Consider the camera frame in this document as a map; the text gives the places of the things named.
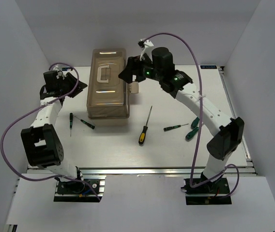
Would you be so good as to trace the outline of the beige tool box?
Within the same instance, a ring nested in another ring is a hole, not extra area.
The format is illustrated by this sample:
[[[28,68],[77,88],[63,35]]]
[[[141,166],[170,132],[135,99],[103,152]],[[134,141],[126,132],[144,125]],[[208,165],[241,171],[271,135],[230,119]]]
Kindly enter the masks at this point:
[[[88,118],[98,127],[129,122],[130,85],[118,77],[125,65],[124,48],[93,50],[86,107]]]

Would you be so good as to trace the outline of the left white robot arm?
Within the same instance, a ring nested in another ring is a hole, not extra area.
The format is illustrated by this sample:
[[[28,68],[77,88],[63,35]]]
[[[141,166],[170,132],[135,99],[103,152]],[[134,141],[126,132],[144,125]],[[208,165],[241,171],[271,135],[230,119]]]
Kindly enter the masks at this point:
[[[54,128],[64,98],[73,98],[87,87],[71,73],[48,71],[43,74],[45,85],[40,90],[40,106],[42,107],[29,128],[21,131],[21,139],[25,153],[31,166],[47,169],[60,176],[70,178],[68,187],[75,193],[81,192],[85,181],[79,177],[79,169],[70,164],[64,157],[64,149]]]

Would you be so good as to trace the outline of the yellow-black screwdriver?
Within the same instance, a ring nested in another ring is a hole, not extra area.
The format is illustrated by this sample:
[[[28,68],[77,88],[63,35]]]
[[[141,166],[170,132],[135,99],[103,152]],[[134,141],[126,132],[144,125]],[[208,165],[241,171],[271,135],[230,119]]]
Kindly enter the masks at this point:
[[[149,110],[149,113],[148,113],[146,124],[143,126],[143,130],[142,130],[142,132],[139,136],[139,139],[138,139],[138,144],[139,145],[144,145],[144,142],[145,142],[145,139],[146,139],[146,133],[147,133],[147,130],[148,130],[148,122],[149,122],[149,119],[150,119],[152,108],[153,107],[151,106],[150,110]]]

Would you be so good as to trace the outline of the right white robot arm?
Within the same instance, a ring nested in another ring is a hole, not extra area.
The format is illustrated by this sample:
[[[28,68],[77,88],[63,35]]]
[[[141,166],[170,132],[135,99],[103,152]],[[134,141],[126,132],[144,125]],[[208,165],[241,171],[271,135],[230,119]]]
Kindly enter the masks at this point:
[[[175,68],[173,56],[165,47],[152,51],[152,56],[129,57],[119,78],[130,84],[133,76],[138,82],[149,78],[159,83],[160,87],[174,99],[189,108],[213,136],[207,144],[209,158],[201,173],[200,183],[190,183],[191,188],[202,186],[205,192],[211,193],[218,188],[220,179],[226,169],[231,154],[242,141],[244,121],[221,112],[193,80],[183,71]]]

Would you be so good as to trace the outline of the small green-black precision screwdriver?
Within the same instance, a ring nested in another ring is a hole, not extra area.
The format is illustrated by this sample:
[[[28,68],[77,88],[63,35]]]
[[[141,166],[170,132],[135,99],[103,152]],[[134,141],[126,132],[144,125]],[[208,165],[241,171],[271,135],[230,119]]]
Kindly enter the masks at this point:
[[[80,122],[82,122],[83,124],[85,124],[86,126],[88,126],[89,128],[91,128],[92,130],[95,128],[95,126],[93,124],[91,124],[91,123],[89,123],[89,122],[87,122],[87,121],[85,121],[83,119],[80,119],[77,116],[75,116],[75,118],[77,118]]]

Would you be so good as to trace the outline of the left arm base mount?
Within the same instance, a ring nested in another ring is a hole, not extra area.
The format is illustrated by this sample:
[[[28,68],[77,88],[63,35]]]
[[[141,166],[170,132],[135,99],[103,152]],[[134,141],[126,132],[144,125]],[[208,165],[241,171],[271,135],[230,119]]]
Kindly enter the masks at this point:
[[[99,203],[102,199],[103,192],[100,179],[84,179],[91,188],[84,183],[76,181],[62,182],[56,177],[57,185],[54,194],[54,202],[61,203]]]

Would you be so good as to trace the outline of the green handle screwdriver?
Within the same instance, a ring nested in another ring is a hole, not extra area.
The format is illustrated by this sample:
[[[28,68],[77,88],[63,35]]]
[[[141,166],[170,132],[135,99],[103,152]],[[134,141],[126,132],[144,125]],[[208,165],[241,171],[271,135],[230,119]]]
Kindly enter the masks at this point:
[[[198,124],[199,124],[199,118],[198,117],[196,117],[193,121],[192,121],[192,123],[191,123],[191,129],[194,129],[194,128],[196,128],[197,126],[198,126]]]
[[[198,133],[199,131],[199,127],[195,127],[194,129],[192,129],[186,136],[185,139],[187,141],[190,141],[191,139],[193,139],[193,137]]]

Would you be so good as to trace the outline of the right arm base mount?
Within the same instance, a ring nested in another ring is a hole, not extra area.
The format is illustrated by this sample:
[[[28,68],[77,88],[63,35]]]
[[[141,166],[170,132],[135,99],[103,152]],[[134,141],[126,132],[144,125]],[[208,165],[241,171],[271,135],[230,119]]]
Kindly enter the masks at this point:
[[[189,185],[189,178],[184,179],[181,191],[185,193],[187,205],[231,205],[228,180],[221,178],[215,182],[208,182],[196,188]]]

